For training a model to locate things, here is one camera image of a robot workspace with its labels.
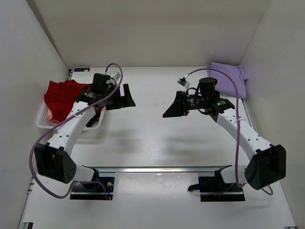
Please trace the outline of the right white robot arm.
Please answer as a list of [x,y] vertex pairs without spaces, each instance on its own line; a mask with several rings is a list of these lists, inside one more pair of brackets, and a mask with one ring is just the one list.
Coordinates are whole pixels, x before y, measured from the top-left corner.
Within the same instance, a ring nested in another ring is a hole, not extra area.
[[217,80],[212,77],[199,80],[193,95],[177,91],[174,102],[163,114],[164,118],[187,116],[189,111],[198,110],[210,116],[224,128],[235,140],[237,149],[243,149],[249,164],[228,166],[217,171],[214,187],[225,191],[231,183],[249,184],[260,190],[286,176],[286,150],[282,145],[273,145],[260,136],[241,118],[237,106],[228,99],[220,97],[215,89]]

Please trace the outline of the red t shirt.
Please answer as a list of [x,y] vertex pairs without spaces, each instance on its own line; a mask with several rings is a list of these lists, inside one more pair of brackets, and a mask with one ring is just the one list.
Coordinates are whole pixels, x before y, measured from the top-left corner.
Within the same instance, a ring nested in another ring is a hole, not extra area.
[[44,101],[52,112],[52,118],[61,122],[70,114],[73,104],[81,90],[88,86],[85,83],[78,83],[75,80],[64,82],[50,81]]

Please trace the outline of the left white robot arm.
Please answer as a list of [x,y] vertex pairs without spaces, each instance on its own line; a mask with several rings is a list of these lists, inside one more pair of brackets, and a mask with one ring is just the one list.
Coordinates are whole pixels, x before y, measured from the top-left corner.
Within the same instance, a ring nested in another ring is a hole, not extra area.
[[37,144],[34,149],[38,174],[68,184],[83,182],[89,190],[99,186],[100,178],[94,168],[76,164],[71,153],[86,125],[99,109],[116,110],[134,107],[128,84],[120,93],[120,72],[95,73],[93,82],[82,88],[67,116],[68,121],[56,128],[56,133],[45,144]]

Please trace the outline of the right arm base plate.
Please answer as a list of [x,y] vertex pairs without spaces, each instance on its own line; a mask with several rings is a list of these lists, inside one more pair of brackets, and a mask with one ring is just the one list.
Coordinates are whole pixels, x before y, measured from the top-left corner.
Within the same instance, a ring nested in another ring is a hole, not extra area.
[[243,202],[244,191],[236,184],[221,183],[216,177],[198,177],[201,202]]

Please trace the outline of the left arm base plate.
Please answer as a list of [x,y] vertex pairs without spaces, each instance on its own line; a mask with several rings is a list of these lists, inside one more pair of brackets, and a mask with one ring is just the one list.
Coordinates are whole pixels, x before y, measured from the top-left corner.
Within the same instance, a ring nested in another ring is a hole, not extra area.
[[100,184],[75,184],[70,193],[71,200],[113,200],[115,175],[114,173],[100,173]]

